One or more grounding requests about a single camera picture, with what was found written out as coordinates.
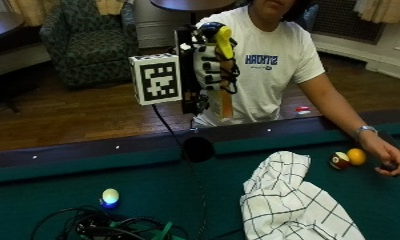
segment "upholstered chair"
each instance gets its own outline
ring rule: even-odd
[[[131,81],[129,57],[139,55],[133,4],[121,15],[101,15],[95,0],[61,0],[41,38],[69,88]]]

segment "green felt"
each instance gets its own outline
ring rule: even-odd
[[[380,128],[394,133],[400,143],[400,124]],[[324,139],[328,134],[336,132],[324,132]],[[331,154],[347,151],[354,143],[338,137],[338,141],[320,142],[320,134],[316,137],[316,140],[311,139],[315,144],[291,145],[299,142],[294,136],[292,141],[287,139],[286,146],[272,144],[268,150],[250,153],[230,154],[227,151],[227,154],[195,164],[209,203],[207,238],[243,227],[239,205],[243,183],[274,152],[290,150],[311,156],[312,165],[306,181],[328,191],[342,203],[366,238],[400,239],[400,177],[380,176],[374,171],[379,162],[372,157],[362,167],[351,167],[344,171],[332,169],[328,164]],[[255,145],[255,142],[249,142],[246,149],[250,149],[249,145]],[[179,150],[174,151],[169,156],[179,156]],[[137,154],[127,154],[126,157],[131,159]],[[127,165],[121,169],[107,167],[103,171],[0,184],[0,239],[29,239],[38,221],[61,209],[87,204],[99,206],[98,199],[107,188],[121,192],[121,205],[111,212],[129,217],[154,217],[165,223],[173,221],[187,229],[194,239],[202,225],[202,193],[189,164],[175,161],[173,157],[170,159],[170,162],[154,165]],[[54,239],[65,220],[71,216],[53,218],[40,230],[37,239]],[[223,239],[242,240],[243,233]]]

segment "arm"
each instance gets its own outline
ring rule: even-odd
[[[356,113],[343,95],[335,89],[327,74],[319,75],[300,83],[299,86],[322,114],[350,136],[355,137],[356,129],[368,124]],[[387,143],[372,131],[363,131],[359,136],[359,141],[364,149],[374,154],[383,163],[396,162],[399,164],[399,168],[392,172],[380,168],[376,168],[376,171],[387,176],[399,175],[400,150]]]

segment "towel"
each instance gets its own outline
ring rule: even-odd
[[[343,206],[303,181],[311,158],[276,152],[245,183],[241,205],[247,239],[364,239]]]

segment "hand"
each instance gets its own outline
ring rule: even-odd
[[[384,139],[382,139],[375,132],[364,131],[360,134],[360,143],[363,148],[375,155],[384,164],[398,165],[398,169],[394,171],[387,171],[380,167],[375,170],[386,176],[398,176],[400,175],[400,150],[392,146]]]

